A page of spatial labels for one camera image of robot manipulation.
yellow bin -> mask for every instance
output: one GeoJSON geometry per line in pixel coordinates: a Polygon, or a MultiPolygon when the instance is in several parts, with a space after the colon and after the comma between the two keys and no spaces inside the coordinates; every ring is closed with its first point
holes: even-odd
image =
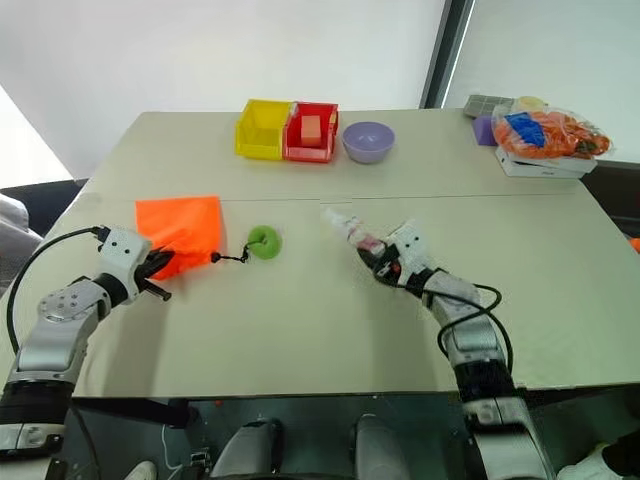
{"type": "Polygon", "coordinates": [[[282,160],[282,133],[293,102],[249,100],[236,123],[236,154],[282,160]]]}

table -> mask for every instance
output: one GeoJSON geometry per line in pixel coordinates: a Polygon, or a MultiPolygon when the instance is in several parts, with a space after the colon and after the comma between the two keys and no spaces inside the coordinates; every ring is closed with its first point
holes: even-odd
{"type": "MultiPolygon", "coordinates": [[[[455,390],[437,325],[406,292],[377,284],[322,219],[356,214],[383,235],[415,218],[432,256],[493,285],[515,349],[514,379],[530,389],[637,382],[640,261],[576,180],[506,177],[474,144],[457,110],[344,112],[342,126],[388,123],[398,145],[363,166],[341,148],[331,165],[235,157],[237,114],[145,113],[127,131],[51,236],[110,224],[133,228],[134,200],[217,194],[228,252],[257,224],[282,231],[271,261],[221,262],[143,295],[91,337],[75,395],[236,395],[455,390]]],[[[47,252],[17,301],[20,338],[38,299],[97,264],[76,238],[47,252]]],[[[4,317],[6,298],[0,303],[4,317]]],[[[0,338],[0,366],[11,355],[0,338]]]]}

purple object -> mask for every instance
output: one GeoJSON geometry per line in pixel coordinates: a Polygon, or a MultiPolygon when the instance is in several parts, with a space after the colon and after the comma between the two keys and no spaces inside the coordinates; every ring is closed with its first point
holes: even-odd
{"type": "Polygon", "coordinates": [[[491,129],[491,115],[480,115],[473,121],[473,132],[476,134],[478,145],[489,145],[497,147],[496,139],[493,138],[491,129]]]}
{"type": "Polygon", "coordinates": [[[347,154],[358,163],[382,161],[395,141],[393,130],[377,122],[354,123],[342,133],[342,143],[347,154]]]}

red storage box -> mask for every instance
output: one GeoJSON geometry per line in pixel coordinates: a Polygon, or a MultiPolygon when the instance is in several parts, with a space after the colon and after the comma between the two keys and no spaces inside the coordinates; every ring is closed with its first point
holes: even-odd
{"type": "Polygon", "coordinates": [[[284,129],[282,144],[285,160],[329,163],[336,144],[338,131],[338,105],[331,103],[296,102],[284,129]],[[303,147],[300,139],[302,117],[320,117],[320,146],[303,147]]]}

white wall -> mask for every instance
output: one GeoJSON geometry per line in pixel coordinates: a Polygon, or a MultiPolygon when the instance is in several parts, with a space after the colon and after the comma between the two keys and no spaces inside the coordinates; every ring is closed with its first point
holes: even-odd
{"type": "Polygon", "coordinates": [[[71,178],[0,88],[0,188],[71,178]]]}
{"type": "Polygon", "coordinates": [[[535,95],[611,136],[640,163],[640,1],[476,0],[445,100],[535,95]]]}
{"type": "Polygon", "coordinates": [[[147,110],[240,111],[249,97],[415,108],[443,4],[0,0],[0,84],[84,177],[147,110]]]}

